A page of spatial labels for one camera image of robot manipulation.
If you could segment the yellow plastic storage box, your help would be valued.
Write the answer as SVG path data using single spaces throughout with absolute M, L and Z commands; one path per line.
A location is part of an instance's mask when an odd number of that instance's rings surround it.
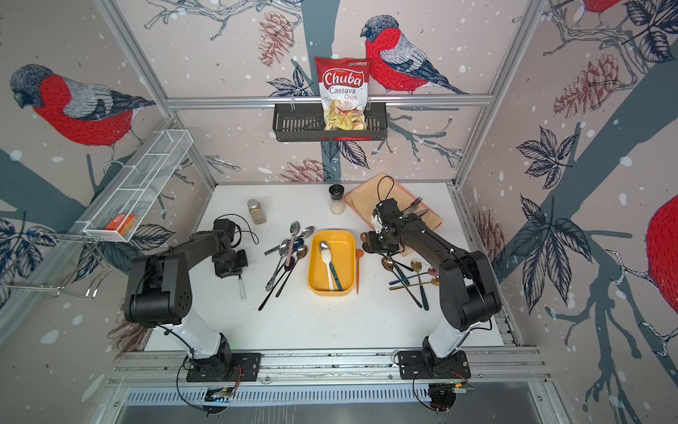
M 307 285 L 318 296 L 348 295 L 356 283 L 356 240 L 344 230 L 319 231 L 313 238 Z

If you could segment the pink handled steel spoon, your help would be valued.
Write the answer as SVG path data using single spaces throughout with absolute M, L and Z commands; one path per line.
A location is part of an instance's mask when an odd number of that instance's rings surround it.
M 291 255 L 294 252 L 294 243 L 297 238 L 297 236 L 300 233 L 300 223 L 298 221 L 293 221 L 290 226 L 290 233 L 291 233 L 291 239 L 288 244 L 288 249 L 287 249 L 287 254 L 286 254 L 286 259 L 285 259 L 285 267 L 289 266 L 291 263 Z

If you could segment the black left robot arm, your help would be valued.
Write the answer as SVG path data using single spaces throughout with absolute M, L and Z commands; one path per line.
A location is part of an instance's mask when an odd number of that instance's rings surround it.
M 143 328 L 159 328 L 186 351 L 193 369 L 231 372 L 227 338 L 207 325 L 192 306 L 190 270 L 210 259 L 217 277 L 241 276 L 247 266 L 245 251 L 238 249 L 242 238 L 238 224 L 218 217 L 210 231 L 198 231 L 163 253 L 133 259 L 123 306 L 125 319 Z

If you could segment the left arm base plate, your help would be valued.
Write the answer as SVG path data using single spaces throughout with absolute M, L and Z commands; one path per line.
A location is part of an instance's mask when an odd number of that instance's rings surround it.
M 217 355 L 206 359 L 189 359 L 188 383 L 255 382 L 261 368 L 261 353 L 232 353 L 225 360 Z

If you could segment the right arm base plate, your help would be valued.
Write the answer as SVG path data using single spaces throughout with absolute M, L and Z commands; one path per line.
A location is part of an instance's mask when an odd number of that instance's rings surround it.
M 464 351 L 456 351 L 444 359 L 437 358 L 426 349 L 399 351 L 395 364 L 403 380 L 415 379 L 460 379 L 471 378 L 469 360 Z

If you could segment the steel spoon patterned handle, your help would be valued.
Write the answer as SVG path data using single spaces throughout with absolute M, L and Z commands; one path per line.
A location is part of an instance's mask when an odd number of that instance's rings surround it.
M 308 226 L 308 227 L 306 227 L 305 229 L 303 229 L 303 231 L 302 231 L 298 236 L 296 236 L 295 240 L 303 240 L 303 239 L 307 239 L 307 238 L 309 238 L 314 232 L 315 232 L 315 227 L 314 227 L 314 226 Z M 273 254 L 273 253 L 280 253 L 280 252 L 284 251 L 284 249 L 286 249 L 286 248 L 288 247 L 290 241 L 291 241 L 291 240 L 290 240 L 289 238 L 287 238 L 287 239 L 284 240 L 278 247 L 270 248 L 270 249 L 268 249 L 264 254 L 265 254 L 265 255 L 270 255 L 270 254 Z

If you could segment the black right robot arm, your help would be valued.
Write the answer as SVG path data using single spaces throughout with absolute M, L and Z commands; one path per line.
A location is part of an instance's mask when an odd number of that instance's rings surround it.
M 369 254 L 391 255 L 409 247 L 427 261 L 439 277 L 443 318 L 423 342 L 428 367 L 457 353 L 473 332 L 494 329 L 492 317 L 501 311 L 501 296 L 488 257 L 456 247 L 431 230 L 421 217 L 405 215 L 397 201 L 386 199 L 375 206 L 374 230 L 365 235 Z

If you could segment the steel spoon green handle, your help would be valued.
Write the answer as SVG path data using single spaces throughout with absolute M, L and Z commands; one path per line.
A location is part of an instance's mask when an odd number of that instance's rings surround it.
M 331 261 L 331 268 L 332 268 L 332 273 L 333 273 L 333 277 L 334 277 L 334 280 L 335 280 L 335 291 L 342 292 L 344 290 L 344 288 L 342 287 L 342 284 L 341 284 L 340 279 L 338 277 L 337 271 L 335 270 L 335 267 L 333 265 L 333 261 Z

